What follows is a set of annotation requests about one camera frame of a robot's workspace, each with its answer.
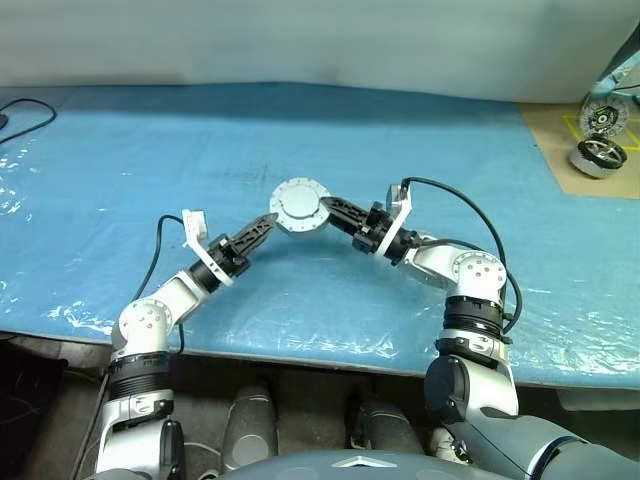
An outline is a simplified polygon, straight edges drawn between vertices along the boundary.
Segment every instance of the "black ribbed joint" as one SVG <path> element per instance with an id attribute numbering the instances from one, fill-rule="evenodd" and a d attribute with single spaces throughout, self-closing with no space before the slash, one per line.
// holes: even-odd
<path id="1" fill-rule="evenodd" d="M 380 247 L 380 244 L 393 225 L 394 219 L 391 214 L 384 210 L 380 202 L 374 202 L 365 221 L 359 225 L 358 230 L 353 234 L 353 246 L 364 253 L 373 253 Z M 392 265 L 397 265 L 405 256 L 418 234 L 400 227 L 394 235 L 384 256 L 391 260 Z"/>
<path id="2" fill-rule="evenodd" d="M 249 268 L 249 259 L 242 255 L 226 235 L 220 235 L 207 247 L 207 253 L 230 277 L 237 277 Z M 207 292 L 213 293 L 220 286 L 220 280 L 202 260 L 189 267 L 189 273 Z"/>
<path id="3" fill-rule="evenodd" d="M 473 297 L 448 297 L 445 304 L 445 329 L 481 333 L 502 339 L 502 307 L 489 300 Z"/>
<path id="4" fill-rule="evenodd" d="M 109 400 L 169 388 L 169 352 L 127 355 L 111 362 Z"/>

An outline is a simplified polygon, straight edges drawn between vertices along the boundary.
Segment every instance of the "cardboard sheet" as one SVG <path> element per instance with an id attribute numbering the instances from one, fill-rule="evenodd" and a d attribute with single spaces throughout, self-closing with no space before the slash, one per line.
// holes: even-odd
<path id="1" fill-rule="evenodd" d="M 521 104 L 520 110 L 565 193 L 640 198 L 640 111 L 635 105 L 630 106 L 627 128 L 613 139 L 627 152 L 627 162 L 607 179 L 590 178 L 569 163 L 569 152 L 583 138 L 578 128 L 579 104 Z"/>

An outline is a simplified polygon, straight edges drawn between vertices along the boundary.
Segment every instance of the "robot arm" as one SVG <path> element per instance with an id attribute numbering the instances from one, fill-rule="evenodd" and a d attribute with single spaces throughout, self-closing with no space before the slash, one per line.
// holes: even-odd
<path id="1" fill-rule="evenodd" d="M 259 217 L 233 238 L 221 235 L 205 249 L 200 245 L 207 236 L 203 213 L 183 211 L 186 244 L 200 260 L 130 303 L 113 327 L 109 399 L 93 478 L 184 478 L 182 430 L 169 419 L 169 333 L 249 267 L 246 255 L 266 239 L 276 217 Z"/>
<path id="2" fill-rule="evenodd" d="M 425 401 L 458 450 L 482 469 L 514 479 L 634 478 L 635 462 L 551 422 L 518 416 L 511 342 L 503 332 L 507 271 L 499 259 L 405 229 L 411 200 L 402 185 L 389 188 L 386 210 L 376 202 L 367 212 L 336 197 L 323 203 L 329 222 L 351 235 L 355 248 L 447 291 L 440 355 L 425 376 Z"/>

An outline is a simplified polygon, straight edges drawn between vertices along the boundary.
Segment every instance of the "blue surface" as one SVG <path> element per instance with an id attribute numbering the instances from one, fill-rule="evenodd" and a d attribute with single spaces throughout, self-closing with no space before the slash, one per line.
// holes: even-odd
<path id="1" fill-rule="evenodd" d="M 518 381 L 640 385 L 639 203 L 564 194 L 514 105 L 296 85 L 0 90 L 23 95 L 60 117 L 0 146 L 1 329 L 107 342 L 163 213 L 202 208 L 212 236 L 233 234 L 291 177 L 368 208 L 421 175 L 503 236 L 525 299 Z M 1 134 L 44 116 L 7 113 Z M 413 200 L 410 227 L 492 248 L 457 199 L 416 186 Z M 182 242 L 168 225 L 151 285 L 194 261 Z M 188 349 L 415 375 L 434 357 L 443 293 L 344 234 L 276 232 L 252 263 L 185 324 Z"/>

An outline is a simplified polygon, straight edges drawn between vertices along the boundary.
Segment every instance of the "wheel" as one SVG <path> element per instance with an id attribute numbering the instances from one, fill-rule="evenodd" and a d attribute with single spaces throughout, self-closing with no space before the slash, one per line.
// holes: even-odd
<path id="1" fill-rule="evenodd" d="M 594 178 L 607 178 L 617 172 L 627 154 L 620 145 L 602 135 L 592 135 L 578 143 L 569 154 L 571 164 Z"/>
<path id="2" fill-rule="evenodd" d="M 587 100 L 580 112 L 580 130 L 585 137 L 614 137 L 624 130 L 629 120 L 629 107 L 615 96 Z"/>

